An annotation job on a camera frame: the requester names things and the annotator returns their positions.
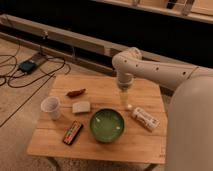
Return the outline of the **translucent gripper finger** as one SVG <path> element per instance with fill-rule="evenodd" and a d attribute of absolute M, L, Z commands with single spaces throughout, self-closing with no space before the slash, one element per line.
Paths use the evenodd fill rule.
<path fill-rule="evenodd" d="M 120 102 L 121 102 L 121 104 L 124 104 L 124 100 L 125 100 L 125 98 L 124 98 L 124 91 L 120 90 L 119 91 L 119 95 L 120 95 Z"/>
<path fill-rule="evenodd" d="M 132 105 L 130 104 L 130 101 L 129 101 L 128 90 L 125 91 L 125 109 L 126 110 L 132 110 Z"/>

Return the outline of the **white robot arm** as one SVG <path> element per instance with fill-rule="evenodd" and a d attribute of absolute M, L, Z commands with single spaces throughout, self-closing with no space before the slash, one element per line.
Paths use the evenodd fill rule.
<path fill-rule="evenodd" d="M 135 76 L 174 92 L 168 110 L 165 171 L 213 171 L 213 69 L 146 61 L 128 48 L 112 58 L 117 85 Z"/>

